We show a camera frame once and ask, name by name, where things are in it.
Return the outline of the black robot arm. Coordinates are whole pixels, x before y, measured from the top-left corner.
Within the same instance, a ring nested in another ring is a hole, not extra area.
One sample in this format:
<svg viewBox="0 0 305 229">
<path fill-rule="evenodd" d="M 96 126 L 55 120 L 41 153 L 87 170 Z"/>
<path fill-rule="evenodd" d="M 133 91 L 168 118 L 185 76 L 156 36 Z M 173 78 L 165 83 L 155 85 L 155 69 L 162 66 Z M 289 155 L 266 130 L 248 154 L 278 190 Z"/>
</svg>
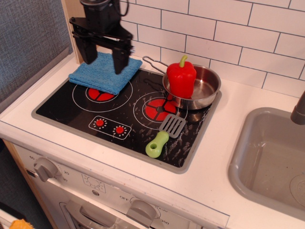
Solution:
<svg viewBox="0 0 305 229">
<path fill-rule="evenodd" d="M 71 17 L 73 37 L 82 59 L 91 64 L 97 58 L 96 46 L 112 50 L 114 70 L 120 74 L 128 65 L 133 35 L 121 26 L 118 0 L 81 0 L 85 17 Z"/>
</svg>

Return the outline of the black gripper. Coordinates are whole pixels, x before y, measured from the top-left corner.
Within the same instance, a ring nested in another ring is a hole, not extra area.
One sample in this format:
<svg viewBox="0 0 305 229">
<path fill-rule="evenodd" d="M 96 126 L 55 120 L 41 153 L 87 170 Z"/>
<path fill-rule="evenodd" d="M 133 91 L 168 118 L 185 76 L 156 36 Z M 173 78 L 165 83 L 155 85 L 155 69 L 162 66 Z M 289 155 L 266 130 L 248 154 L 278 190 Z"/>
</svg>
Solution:
<svg viewBox="0 0 305 229">
<path fill-rule="evenodd" d="M 133 35 L 121 26 L 121 17 L 127 15 L 129 6 L 121 12 L 118 0 L 81 0 L 85 17 L 71 17 L 73 37 L 86 64 L 97 58 L 96 44 L 112 49 L 116 74 L 128 65 Z"/>
</svg>

